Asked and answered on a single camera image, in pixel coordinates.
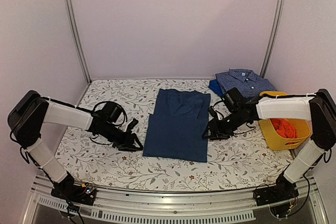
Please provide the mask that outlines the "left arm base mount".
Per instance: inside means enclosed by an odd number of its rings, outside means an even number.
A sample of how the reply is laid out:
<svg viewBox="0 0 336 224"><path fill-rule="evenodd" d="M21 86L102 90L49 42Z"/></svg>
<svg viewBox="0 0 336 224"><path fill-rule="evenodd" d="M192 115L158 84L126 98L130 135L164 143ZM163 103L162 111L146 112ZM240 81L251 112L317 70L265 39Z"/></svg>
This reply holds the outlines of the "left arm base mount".
<svg viewBox="0 0 336 224"><path fill-rule="evenodd" d="M75 184L74 179L66 177L60 183L54 183L51 195L71 202L92 206L95 202L97 188L90 183Z"/></svg>

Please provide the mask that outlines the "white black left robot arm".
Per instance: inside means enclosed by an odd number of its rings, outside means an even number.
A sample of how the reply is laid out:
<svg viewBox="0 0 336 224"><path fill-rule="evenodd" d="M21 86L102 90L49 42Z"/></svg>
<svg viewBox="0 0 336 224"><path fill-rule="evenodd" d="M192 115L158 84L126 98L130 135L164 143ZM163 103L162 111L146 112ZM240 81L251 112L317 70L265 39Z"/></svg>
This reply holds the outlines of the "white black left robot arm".
<svg viewBox="0 0 336 224"><path fill-rule="evenodd" d="M73 176L55 157L56 152L49 144L51 138L44 136L49 125L101 136L119 151L143 150L133 131L137 119L129 120L125 109L113 101L102 101L92 109L85 109L29 90L10 111L7 124L10 139L24 151L24 158L31 158L52 182L58 183L58 192L67 200L77 197L78 188L72 184Z"/></svg>

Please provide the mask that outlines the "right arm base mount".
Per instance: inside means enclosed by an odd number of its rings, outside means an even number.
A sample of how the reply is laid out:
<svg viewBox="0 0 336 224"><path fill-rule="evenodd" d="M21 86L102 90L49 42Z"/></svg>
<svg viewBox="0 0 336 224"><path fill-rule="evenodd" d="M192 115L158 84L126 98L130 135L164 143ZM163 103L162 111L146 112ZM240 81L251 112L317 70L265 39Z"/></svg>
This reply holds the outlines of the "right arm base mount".
<svg viewBox="0 0 336 224"><path fill-rule="evenodd" d="M282 175L273 186L261 184L253 192L257 206L268 205L270 213L279 219L287 218L298 203L296 183L288 182Z"/></svg>

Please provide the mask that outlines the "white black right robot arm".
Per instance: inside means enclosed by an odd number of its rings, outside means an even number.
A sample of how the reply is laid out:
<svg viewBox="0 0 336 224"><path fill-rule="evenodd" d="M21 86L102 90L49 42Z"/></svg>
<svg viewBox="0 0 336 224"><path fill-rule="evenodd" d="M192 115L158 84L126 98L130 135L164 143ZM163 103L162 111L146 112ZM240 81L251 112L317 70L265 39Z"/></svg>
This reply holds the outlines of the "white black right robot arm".
<svg viewBox="0 0 336 224"><path fill-rule="evenodd" d="M203 139L226 140L243 124L258 121L272 150L289 150L308 141L272 188L271 196L276 201L290 195L291 184L335 145L335 102L326 89L303 95L264 92L247 100L237 88L232 88L221 102L230 114L223 117L210 106L212 119L202 134Z"/></svg>

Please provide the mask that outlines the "blue checkered button shirt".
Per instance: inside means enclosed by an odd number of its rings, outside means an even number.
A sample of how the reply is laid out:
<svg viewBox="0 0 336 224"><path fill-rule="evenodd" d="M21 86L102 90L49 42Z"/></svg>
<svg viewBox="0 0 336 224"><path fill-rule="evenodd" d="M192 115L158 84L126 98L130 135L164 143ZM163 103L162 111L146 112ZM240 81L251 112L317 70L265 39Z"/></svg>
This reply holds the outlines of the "blue checkered button shirt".
<svg viewBox="0 0 336 224"><path fill-rule="evenodd" d="M226 72L216 73L215 77L222 93L236 88L243 97L253 98L264 91L276 91L268 79L249 69L229 69Z"/></svg>

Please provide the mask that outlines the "grey blue garment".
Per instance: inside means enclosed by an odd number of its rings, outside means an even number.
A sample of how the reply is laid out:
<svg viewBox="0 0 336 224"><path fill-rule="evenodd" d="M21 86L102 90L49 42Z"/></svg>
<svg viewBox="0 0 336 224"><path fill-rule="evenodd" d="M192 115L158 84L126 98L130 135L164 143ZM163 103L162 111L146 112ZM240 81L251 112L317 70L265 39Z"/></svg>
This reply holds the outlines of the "grey blue garment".
<svg viewBox="0 0 336 224"><path fill-rule="evenodd" d="M143 156L206 163L211 95L198 91L160 89L149 115Z"/></svg>

